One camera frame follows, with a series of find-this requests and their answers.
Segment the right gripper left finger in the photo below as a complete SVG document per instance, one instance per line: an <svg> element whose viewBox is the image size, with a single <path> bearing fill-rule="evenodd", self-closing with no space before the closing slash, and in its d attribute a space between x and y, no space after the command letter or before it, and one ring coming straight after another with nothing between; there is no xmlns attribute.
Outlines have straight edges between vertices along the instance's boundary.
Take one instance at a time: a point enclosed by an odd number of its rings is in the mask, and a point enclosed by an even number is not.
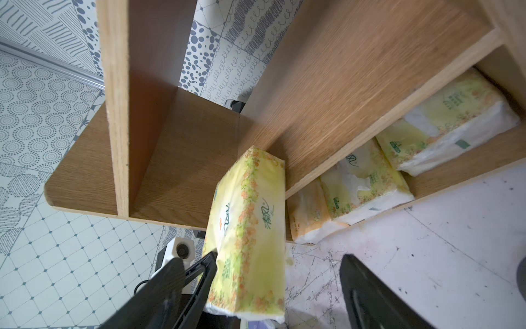
<svg viewBox="0 0 526 329"><path fill-rule="evenodd" d="M101 328L196 328L215 278L216 252L188 269L171 259Z"/></svg>

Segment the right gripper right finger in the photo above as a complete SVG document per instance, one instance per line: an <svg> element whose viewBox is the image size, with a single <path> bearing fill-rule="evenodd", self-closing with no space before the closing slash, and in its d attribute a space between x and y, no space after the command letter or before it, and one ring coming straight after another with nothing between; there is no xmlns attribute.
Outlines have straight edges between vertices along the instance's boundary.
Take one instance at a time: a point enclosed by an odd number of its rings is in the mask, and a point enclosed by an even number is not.
<svg viewBox="0 0 526 329"><path fill-rule="evenodd" d="M353 254L341 260L341 287L352 328L432 328Z"/></svg>

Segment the green tissue pack shelf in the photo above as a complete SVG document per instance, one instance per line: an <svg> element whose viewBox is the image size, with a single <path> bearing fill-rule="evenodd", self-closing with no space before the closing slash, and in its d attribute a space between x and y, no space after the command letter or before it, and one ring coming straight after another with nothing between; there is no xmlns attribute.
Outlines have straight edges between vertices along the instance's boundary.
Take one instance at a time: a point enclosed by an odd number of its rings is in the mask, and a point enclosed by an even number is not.
<svg viewBox="0 0 526 329"><path fill-rule="evenodd" d="M203 249L217 253L206 312L284 323L285 192L285 161L256 147L216 185Z"/></svg>

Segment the yellow tissue pack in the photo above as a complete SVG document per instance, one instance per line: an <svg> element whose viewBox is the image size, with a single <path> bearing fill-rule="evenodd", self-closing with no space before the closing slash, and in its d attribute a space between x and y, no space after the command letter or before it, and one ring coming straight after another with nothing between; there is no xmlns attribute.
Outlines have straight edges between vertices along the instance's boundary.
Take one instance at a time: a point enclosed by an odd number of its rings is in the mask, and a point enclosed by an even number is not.
<svg viewBox="0 0 526 329"><path fill-rule="evenodd" d="M317 244L324 238L349 227L332 219L319 178L287 200L292 239L298 244Z"/></svg>

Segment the green tissue pack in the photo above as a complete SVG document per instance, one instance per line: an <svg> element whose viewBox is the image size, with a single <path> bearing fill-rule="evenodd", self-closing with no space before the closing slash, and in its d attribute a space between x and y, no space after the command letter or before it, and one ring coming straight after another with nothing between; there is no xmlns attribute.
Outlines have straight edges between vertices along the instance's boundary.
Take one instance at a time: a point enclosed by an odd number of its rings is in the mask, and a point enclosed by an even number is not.
<svg viewBox="0 0 526 329"><path fill-rule="evenodd" d="M376 139L392 167L416 177L518 126L502 92L471 68Z"/></svg>
<svg viewBox="0 0 526 329"><path fill-rule="evenodd" d="M323 173L320 181L331 218L348 225L414 200L374 138Z"/></svg>

